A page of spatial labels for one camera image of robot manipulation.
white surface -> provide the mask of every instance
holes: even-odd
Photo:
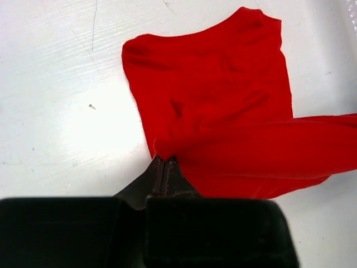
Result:
[[[148,32],[200,31],[240,6],[283,20],[296,117],[357,112],[357,42],[346,1],[354,4],[98,0],[97,12],[95,0],[0,1],[0,198],[121,190],[150,162],[122,70],[123,43]],[[355,267],[356,172],[277,201],[302,267]]]

red garment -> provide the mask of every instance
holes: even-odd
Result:
[[[357,114],[293,118],[280,47],[280,20],[247,8],[202,32],[126,42],[151,156],[177,156],[206,197],[273,198],[357,169]]]

white table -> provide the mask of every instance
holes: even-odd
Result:
[[[220,2],[0,1],[0,198],[121,190],[150,162],[123,43],[148,32],[200,31],[240,6],[283,20],[296,117],[357,112],[354,1]],[[355,267],[356,172],[277,202],[302,267]]]

black plastic part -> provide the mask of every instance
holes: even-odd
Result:
[[[284,215],[268,200],[150,198],[146,217],[148,267],[298,267]]]
[[[0,267],[296,268],[285,218],[266,200],[117,198],[0,202]]]
[[[155,156],[149,167],[138,178],[117,193],[114,197],[125,200],[134,209],[143,209],[148,195],[161,185],[165,162]]]

red fabric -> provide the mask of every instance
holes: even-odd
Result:
[[[293,118],[280,47],[280,20],[247,8],[199,33],[126,42],[151,156],[177,156],[206,197],[273,198],[357,169],[357,114]]]

